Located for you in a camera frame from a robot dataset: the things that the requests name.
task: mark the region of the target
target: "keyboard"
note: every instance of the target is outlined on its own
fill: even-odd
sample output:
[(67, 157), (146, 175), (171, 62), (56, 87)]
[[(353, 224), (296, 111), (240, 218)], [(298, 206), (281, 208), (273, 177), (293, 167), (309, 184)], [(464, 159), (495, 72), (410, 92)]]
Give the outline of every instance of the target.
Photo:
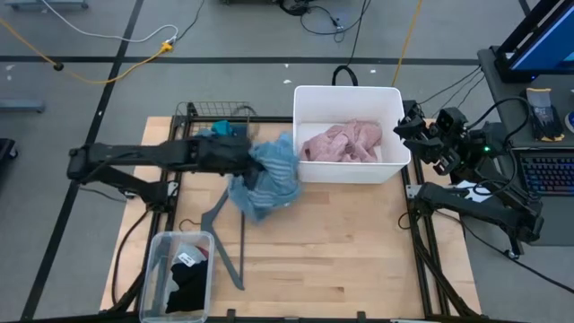
[(523, 153), (518, 164), (529, 191), (543, 196), (574, 196), (574, 153)]

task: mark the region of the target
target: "pink cloth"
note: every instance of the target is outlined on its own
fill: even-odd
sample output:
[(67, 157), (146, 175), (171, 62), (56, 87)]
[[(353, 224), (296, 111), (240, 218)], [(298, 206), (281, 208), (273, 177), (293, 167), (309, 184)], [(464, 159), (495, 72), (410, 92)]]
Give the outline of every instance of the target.
[(309, 139), (300, 158), (306, 162), (377, 162), (373, 148), (380, 145), (381, 136), (378, 124), (352, 120)]

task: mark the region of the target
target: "white plastic bin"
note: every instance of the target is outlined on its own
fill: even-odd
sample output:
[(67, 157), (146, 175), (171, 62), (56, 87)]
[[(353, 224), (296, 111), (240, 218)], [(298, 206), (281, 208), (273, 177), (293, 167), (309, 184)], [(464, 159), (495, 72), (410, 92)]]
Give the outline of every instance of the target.
[(366, 86), (298, 86), (293, 102), (293, 144), (300, 155), (303, 144), (331, 126), (353, 119), (378, 122), (379, 162), (301, 161), (299, 178), (317, 183), (383, 183), (411, 161), (411, 153), (393, 132), (404, 117), (403, 100), (396, 88)]
[[(170, 269), (173, 259), (178, 256), (177, 251), (180, 246), (199, 247), (208, 252), (204, 309), (166, 314), (165, 310), (170, 293), (178, 289), (177, 284), (173, 282)], [(140, 303), (140, 321), (143, 323), (205, 322), (211, 305), (214, 253), (215, 242), (213, 235), (209, 232), (170, 231), (158, 233), (153, 237), (145, 270), (143, 294)]]

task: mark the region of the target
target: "yellow cable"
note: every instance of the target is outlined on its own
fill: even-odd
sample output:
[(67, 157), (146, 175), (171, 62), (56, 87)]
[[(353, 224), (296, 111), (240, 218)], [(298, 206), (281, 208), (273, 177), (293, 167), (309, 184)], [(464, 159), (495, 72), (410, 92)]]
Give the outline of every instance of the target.
[[(57, 66), (58, 63), (56, 63), (54, 60), (52, 60), (50, 57), (47, 57), (46, 55), (44, 55), (42, 52), (40, 52), (39, 50), (37, 50), (32, 44), (30, 44), (28, 42), (28, 40), (26, 40), (24, 37), (22, 37), (18, 31), (16, 31), (11, 25), (10, 23), (8, 23), (7, 21), (5, 21), (4, 19), (0, 18), (0, 24), (2, 24), (8, 31), (10, 31), (10, 33), (17, 38), (19, 41), (21, 41), (24, 45), (26, 45), (29, 49), (33, 50), (36, 54), (38, 54), (38, 56), (44, 58), (45, 61), (49, 62), (51, 65), (53, 66)], [(84, 78), (83, 76), (80, 76), (72, 71), (67, 71), (64, 70), (64, 73), (72, 76), (73, 78), (80, 80), (82, 82), (86, 82), (89, 84), (107, 84), (107, 83), (113, 83), (115, 81), (121, 80), (122, 78), (126, 77), (126, 75), (128, 75), (130, 72), (132, 72), (133, 70), (135, 70), (137, 67), (144, 65), (146, 63), (149, 63), (151, 61), (153, 61), (155, 58), (157, 58), (159, 55), (171, 51), (173, 49), (173, 47), (168, 44), (167, 42), (164, 42), (161, 44), (161, 49), (153, 54), (153, 56), (145, 59), (142, 62), (139, 62), (133, 66), (131, 66), (130, 68), (128, 68), (124, 73), (122, 73), (121, 75), (119, 75), (118, 77), (114, 77), (113, 79), (110, 80), (106, 80), (106, 81), (93, 81), (93, 80), (88, 80), (86, 78)]]
[(161, 54), (163, 54), (163, 53), (164, 53), (164, 49), (162, 48), (162, 49), (160, 49), (157, 53), (153, 54), (152, 57), (147, 58), (147, 59), (145, 59), (144, 61), (141, 61), (141, 62), (139, 62), (139, 63), (133, 65), (132, 67), (128, 68), (124, 73), (122, 73), (122, 74), (119, 75), (118, 77), (114, 77), (113, 79), (109, 79), (109, 80), (106, 80), (106, 81), (93, 81), (93, 80), (88, 80), (88, 79), (83, 78), (82, 76), (80, 76), (80, 75), (78, 75), (78, 74), (76, 74), (76, 73), (74, 73), (74, 72), (66, 71), (66, 70), (64, 70), (64, 73), (66, 73), (66, 74), (68, 74), (68, 75), (70, 75), (70, 76), (72, 76), (72, 77), (74, 77), (74, 78), (76, 78), (76, 79), (78, 79), (78, 80), (80, 80), (80, 81), (82, 81), (82, 82), (86, 82), (86, 83), (89, 83), (89, 84), (107, 84), (107, 83), (112, 83), (112, 82), (121, 80), (122, 78), (126, 77), (126, 75), (128, 75), (130, 72), (132, 72), (133, 70), (135, 70), (138, 66), (141, 66), (141, 65), (143, 65), (143, 64), (145, 64), (145, 63), (149, 63), (149, 62), (153, 61), (156, 57), (158, 57), (159, 55), (161, 55)]
[(406, 33), (406, 39), (404, 39), (403, 52), (401, 53), (401, 58), (398, 60), (396, 65), (395, 76), (393, 77), (393, 82), (391, 86), (395, 86), (396, 78), (398, 77), (398, 71), (401, 69), (401, 64), (403, 63), (404, 55), (406, 54), (406, 48), (409, 46), (409, 41), (411, 40), (411, 34), (413, 33), (414, 25), (416, 24), (416, 19), (421, 13), (422, 0), (416, 5), (416, 11), (414, 12), (413, 19), (411, 20), (411, 25), (409, 26), (409, 31)]

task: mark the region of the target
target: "black cable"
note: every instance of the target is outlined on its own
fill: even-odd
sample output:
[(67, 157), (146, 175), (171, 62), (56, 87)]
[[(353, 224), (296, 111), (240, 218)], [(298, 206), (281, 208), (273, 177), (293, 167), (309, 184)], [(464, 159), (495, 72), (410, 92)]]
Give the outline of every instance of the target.
[(461, 100), (461, 101), (460, 101), (460, 103), (458, 103), (458, 105), (457, 105), (457, 109), (459, 109), (459, 108), (460, 108), (460, 106), (462, 106), (462, 105), (463, 105), (463, 103), (465, 103), (465, 101), (466, 101), (466, 98), (468, 98), (468, 96), (469, 96), (469, 95), (470, 95), (470, 93), (471, 93), (471, 92), (474, 90), (474, 88), (476, 88), (476, 86), (478, 86), (478, 84), (480, 84), (480, 83), (481, 83), (481, 82), (484, 80), (484, 77), (485, 77), (485, 76), (486, 76), (486, 75), (483, 75), (483, 77), (481, 77), (481, 79), (480, 79), (480, 80), (478, 80), (478, 82), (477, 82), (477, 83), (475, 83), (475, 84), (474, 84), (474, 85), (473, 85), (473, 86), (472, 86), (472, 87), (471, 87), (471, 88), (468, 90), (468, 92), (466, 93), (466, 95), (465, 95), (465, 97), (463, 98), (463, 100)]
[(446, 102), (444, 102), (443, 105), (441, 105), (440, 108), (437, 109), (437, 110), (432, 114), (432, 116), (430, 116), (430, 117), (431, 117), (431, 118), (434, 118), (442, 109), (444, 109), (444, 108), (447, 106), (447, 104), (448, 104), (449, 102), (451, 102), (451, 101), (457, 96), (457, 94), (459, 94), (468, 84), (470, 84), (472, 81), (474, 81), (474, 78), (475, 78), (476, 76), (478, 76), (479, 74), (480, 74), (480, 72), (476, 73), (475, 75), (473, 75), (473, 77), (470, 78), (470, 80), (466, 81), (466, 83), (464, 83), (463, 86), (461, 86), (458, 90), (456, 90), (456, 91), (450, 96), (450, 98), (448, 98), (448, 100), (447, 100)]
[(196, 11), (196, 17), (194, 18), (194, 20), (189, 24), (189, 26), (187, 26), (187, 28), (181, 33), (181, 35), (178, 36), (178, 38), (176, 39), (176, 42), (180, 41), (181, 39), (183, 39), (184, 36), (186, 36), (187, 31), (189, 31), (191, 29), (191, 27), (193, 27), (196, 22), (197, 19), (199, 18), (199, 12), (201, 11), (201, 8), (204, 7), (204, 3), (205, 0), (201, 0), (201, 4), (199, 5), (199, 8), (197, 8)]
[(126, 201), (125, 199), (122, 199), (122, 198), (117, 198), (117, 197), (109, 196), (108, 194), (106, 194), (106, 193), (104, 193), (104, 192), (101, 192), (101, 191), (99, 191), (99, 190), (97, 190), (97, 189), (93, 189), (93, 188), (79, 188), (79, 189), (82, 190), (82, 191), (84, 191), (84, 192), (91, 192), (91, 193), (98, 194), (98, 195), (100, 195), (100, 196), (104, 196), (104, 197), (106, 197), (107, 199), (110, 199), (110, 200), (112, 200), (112, 201), (116, 201), (116, 202), (119, 202), (119, 203), (125, 203), (125, 201)]
[[(335, 27), (335, 29), (337, 31), (342, 30), (343, 28), (341, 27), (341, 24), (339, 24), (339, 19), (333, 17), (333, 15), (331, 14), (330, 11), (328, 11), (327, 9), (325, 9), (324, 7), (320, 6), (320, 5), (311, 5), (309, 6), (308, 10), (306, 13), (311, 13), (311, 11), (313, 9), (319, 9), (322, 10), (323, 12), (325, 12), (328, 16), (329, 16), (329, 20), (331, 21), (331, 23), (333, 24), (333, 26)], [(341, 32), (341, 33), (336, 33), (333, 35), (333, 41), (337, 44), (340, 44), (344, 41), (344, 35), (345, 32)]]
[(352, 58), (355, 56), (355, 49), (357, 49), (357, 40), (359, 40), (359, 33), (361, 32), (362, 16), (364, 15), (364, 12), (367, 10), (365, 8), (366, 4), (367, 4), (367, 0), (363, 0), (362, 8), (361, 8), (362, 13), (361, 13), (361, 17), (359, 18), (359, 27), (357, 27), (357, 35), (355, 36), (355, 42), (352, 45), (351, 56), (349, 57), (349, 61), (347, 62), (346, 66), (349, 66), (351, 64)]
[(519, 132), (520, 130), (522, 130), (522, 128), (524, 128), (524, 127), (528, 124), (528, 121), (530, 120), (530, 110), (531, 110), (530, 103), (529, 103), (527, 100), (525, 100), (524, 98), (521, 98), (521, 97), (509, 97), (509, 98), (506, 98), (506, 99), (499, 100), (499, 101), (495, 102), (490, 108), (488, 108), (488, 109), (486, 110), (486, 112), (484, 112), (483, 115), (482, 115), (480, 118), (478, 118), (478, 120), (476, 120), (472, 125), (470, 125), (470, 126), (468, 126), (468, 127), (466, 128), (467, 130), (470, 130), (470, 129), (472, 129), (473, 127), (476, 127), (476, 125), (478, 125), (481, 121), (483, 121), (483, 120), (486, 118), (486, 116), (488, 116), (489, 113), (491, 113), (496, 107), (498, 107), (500, 104), (502, 104), (502, 103), (504, 103), (504, 102), (506, 102), (506, 101), (509, 101), (509, 100), (518, 100), (518, 101), (520, 101), (520, 102), (522, 102), (522, 103), (525, 103), (523, 106), (526, 108), (526, 118), (524, 119), (524, 121), (522, 122), (522, 124), (521, 124), (520, 126), (518, 126), (516, 129), (514, 129), (513, 131), (509, 132), (509, 133), (506, 135), (506, 137), (504, 138), (503, 146), (508, 150), (508, 153), (509, 153), (510, 158), (511, 158), (511, 160), (512, 160), (512, 168), (513, 168), (513, 170), (512, 170), (512, 176), (510, 177), (509, 181), (508, 181), (506, 184), (504, 184), (504, 186), (503, 186), (502, 188), (499, 188), (499, 189), (495, 190), (494, 192), (489, 192), (489, 193), (478, 192), (478, 191), (477, 191), (477, 188), (479, 188), (480, 186), (482, 186), (482, 185), (484, 185), (485, 183), (488, 183), (488, 182), (491, 182), (491, 183), (492, 183), (492, 182), (504, 183), (504, 182), (501, 181), (501, 180), (499, 180), (499, 179), (485, 179), (485, 180), (483, 180), (483, 181), (481, 181), (481, 182), (479, 182), (479, 183), (476, 183), (476, 185), (475, 185), (474, 188), (473, 188), (473, 192), (474, 192), (476, 195), (479, 195), (479, 196), (491, 196), (491, 195), (496, 195), (496, 194), (498, 194), (498, 193), (500, 193), (500, 192), (502, 192), (502, 191), (508, 189), (508, 188), (512, 185), (512, 182), (514, 181), (515, 177), (517, 176), (517, 172), (518, 172), (517, 159), (516, 159), (516, 156), (514, 155), (514, 153), (512, 153), (511, 144), (510, 144), (510, 138), (511, 138), (514, 134), (516, 134), (517, 132)]
[(127, 153), (120, 153), (116, 156), (113, 157), (109, 157), (107, 160), (105, 160), (103, 163), (101, 163), (100, 165), (98, 165), (96, 168), (94, 168), (88, 175), (86, 175), (83, 179), (80, 179), (79, 182), (80, 183), (87, 183), (90, 181), (90, 179), (98, 172), (100, 171), (102, 168), (108, 166), (113, 160), (118, 159), (118, 158), (124, 158), (127, 156), (131, 156), (136, 154), (136, 152), (127, 152)]
[(117, 270), (119, 269), (119, 259), (120, 256), (122, 254), (122, 249), (124, 248), (124, 245), (126, 244), (127, 238), (129, 238), (129, 235), (132, 234), (132, 231), (134, 231), (134, 229), (145, 219), (145, 216), (150, 212), (150, 210), (146, 209), (145, 212), (142, 214), (142, 216), (140, 216), (139, 219), (137, 219), (137, 221), (134, 223), (134, 225), (132, 225), (131, 228), (129, 228), (129, 230), (126, 232), (126, 235), (124, 236), (124, 239), (122, 239), (122, 241), (119, 243), (119, 247), (117, 248), (117, 253), (116, 253), (116, 263), (114, 264), (114, 272), (111, 276), (111, 301), (114, 305), (117, 304), (117, 299), (116, 299), (116, 283), (117, 283)]
[[(518, 101), (521, 101), (521, 102), (523, 102), (523, 103), (526, 104), (526, 120), (525, 120), (525, 122), (523, 122), (523, 125), (524, 125), (525, 123), (527, 123), (528, 120), (529, 120), (529, 116), (530, 116), (530, 109), (531, 109), (530, 103), (529, 103), (526, 99), (524, 99), (524, 98), (521, 98), (521, 97), (518, 97), (518, 96), (513, 96), (513, 97), (508, 97), (508, 98), (506, 98), (506, 99), (502, 99), (502, 100), (498, 100), (498, 101), (494, 102), (494, 104), (492, 104), (492, 106), (491, 106), (490, 108), (488, 108), (488, 109), (486, 110), (486, 112), (484, 112), (484, 113), (481, 115), (481, 117), (478, 118), (478, 120), (476, 120), (472, 125), (466, 127), (466, 129), (467, 129), (467, 130), (470, 130), (470, 129), (476, 127), (476, 126), (477, 126), (479, 123), (481, 123), (481, 121), (483, 121), (494, 109), (496, 109), (496, 107), (498, 107), (500, 104), (502, 104), (502, 103), (504, 103), (504, 102), (507, 102), (507, 101), (510, 101), (510, 100), (518, 100)], [(522, 127), (524, 127), (523, 125), (520, 125), (520, 127), (518, 127), (518, 129), (515, 130), (515, 131), (516, 131), (516, 132), (517, 132), (517, 131), (520, 131), (520, 129), (522, 129)]]
[[(403, 229), (403, 230), (410, 230), (410, 229), (411, 229), (410, 226), (404, 227), (404, 226), (401, 224), (401, 221), (403, 220), (404, 216), (407, 215), (407, 214), (409, 214), (409, 213), (408, 213), (408, 212), (405, 212), (405, 213), (401, 214), (401, 216), (398, 217), (398, 221), (397, 221), (398, 227), (401, 228), (401, 229)], [(420, 219), (420, 218), (421, 218), (421, 216), (417, 214), (417, 215), (414, 217), (415, 222), (416, 222), (416, 223), (419, 222), (419, 219)]]
[(471, 73), (469, 73), (469, 74), (463, 76), (463, 78), (461, 78), (460, 80), (458, 80), (458, 81), (456, 81), (456, 82), (450, 84), (448, 87), (446, 87), (446, 88), (444, 88), (444, 89), (442, 89), (442, 90), (440, 90), (440, 91), (438, 91), (438, 92), (432, 94), (428, 99), (419, 102), (419, 104), (424, 104), (424, 103), (426, 103), (426, 102), (428, 102), (428, 101), (430, 101), (430, 100), (436, 98), (437, 96), (439, 96), (439, 95), (442, 94), (443, 92), (452, 89), (453, 87), (457, 86), (459, 83), (463, 82), (463, 81), (464, 81), (466, 78), (468, 78), (470, 75), (474, 74), (474, 72), (478, 71), (480, 68), (481, 68), (480, 66), (476, 67), (476, 68), (473, 70), (473, 72), (471, 72)]
[(309, 29), (309, 28), (305, 25), (305, 23), (303, 22), (303, 17), (305, 16), (305, 14), (303, 14), (303, 15), (300, 17), (300, 23), (301, 23), (301, 26), (303, 27), (303, 29), (305, 29), (305, 31), (308, 31), (308, 32), (310, 32), (310, 33), (312, 33), (312, 34), (315, 34), (315, 35), (326, 36), (326, 35), (336, 35), (336, 34), (344, 33), (344, 32), (346, 32), (346, 31), (351, 30), (355, 25), (357, 25), (357, 23), (360, 23), (360, 21), (361, 21), (363, 15), (367, 12), (367, 9), (369, 9), (370, 2), (371, 2), (371, 0), (368, 0), (368, 2), (367, 2), (366, 5), (365, 5), (365, 3), (363, 2), (363, 7), (362, 7), (362, 9), (361, 9), (361, 16), (359, 17), (359, 19), (357, 19), (357, 21), (354, 22), (351, 26), (349, 26), (349, 27), (347, 27), (347, 28), (344, 28), (344, 29), (339, 29), (339, 30), (333, 31), (333, 32), (312, 31), (312, 30)]
[[(512, 182), (514, 181), (514, 179), (516, 178), (516, 176), (518, 174), (518, 162), (517, 162), (517, 157), (514, 155), (514, 153), (512, 153), (511, 150), (508, 150), (508, 153), (510, 155), (510, 159), (512, 160), (512, 176), (510, 176), (509, 181), (504, 183), (502, 180), (499, 180), (499, 179), (482, 180), (482, 181), (476, 183), (476, 185), (473, 187), (473, 192), (476, 195), (478, 195), (478, 196), (492, 196), (492, 195), (497, 195), (500, 192), (503, 192), (503, 191), (509, 189), (510, 185), (512, 185)], [(503, 184), (504, 186), (502, 188), (495, 190), (494, 192), (488, 192), (488, 193), (479, 192), (477, 190), (477, 188), (479, 188), (479, 187), (484, 187), (484, 184), (486, 184), (486, 183), (496, 183), (496, 182)]]
[(186, 222), (189, 222), (189, 223), (194, 224), (194, 225), (201, 225), (201, 223), (195, 223), (190, 219), (183, 219), (183, 220), (181, 220), (181, 222), (178, 225), (180, 231), (182, 231), (182, 232), (185, 231), (181, 228), (181, 224), (186, 223)]
[(445, 217), (447, 217), (447, 218), (449, 218), (449, 219), (452, 219), (453, 221), (456, 221), (456, 222), (460, 223), (462, 226), (465, 227), (466, 230), (468, 230), (468, 231), (470, 232), (470, 234), (473, 235), (473, 237), (475, 237), (477, 240), (479, 240), (480, 242), (482, 242), (485, 246), (489, 247), (490, 249), (492, 249), (492, 250), (494, 250), (494, 251), (500, 253), (504, 258), (506, 258), (506, 259), (508, 259), (508, 260), (511, 260), (511, 261), (514, 262), (515, 264), (517, 264), (517, 265), (523, 267), (524, 269), (528, 270), (529, 272), (531, 272), (531, 273), (537, 275), (538, 277), (544, 279), (546, 282), (548, 282), (548, 283), (550, 283), (550, 284), (553, 284), (553, 285), (555, 285), (555, 286), (557, 286), (557, 287), (560, 287), (561, 289), (563, 289), (563, 290), (566, 291), (566, 292), (574, 293), (574, 289), (573, 289), (573, 288), (568, 287), (568, 286), (565, 285), (565, 284), (562, 284), (562, 283), (560, 283), (560, 282), (557, 282), (557, 281), (555, 281), (555, 280), (549, 278), (548, 276), (545, 276), (545, 275), (541, 274), (540, 272), (534, 270), (534, 269), (531, 268), (530, 266), (527, 266), (527, 265), (525, 265), (525, 264), (519, 262), (519, 261), (516, 260), (516, 259), (513, 259), (513, 258), (508, 257), (508, 255), (507, 255), (506, 252), (504, 252), (504, 251), (502, 251), (502, 250), (500, 250), (500, 249), (498, 249), (498, 248), (492, 246), (489, 242), (486, 242), (483, 238), (479, 237), (476, 233), (474, 233), (474, 231), (472, 231), (472, 230), (468, 227), (468, 225), (466, 225), (466, 223), (465, 223), (462, 219), (459, 220), (459, 219), (457, 219), (457, 218), (454, 217), (454, 216), (451, 216), (451, 215), (448, 215), (448, 214), (443, 214), (441, 211), (435, 211), (435, 212), (436, 212), (437, 214), (440, 214), (440, 215), (445, 216)]
[(285, 6), (285, 0), (276, 0), (276, 3), (285, 13), (298, 17), (307, 13), (310, 1), (311, 0), (295, 0), (295, 4), (289, 8)]

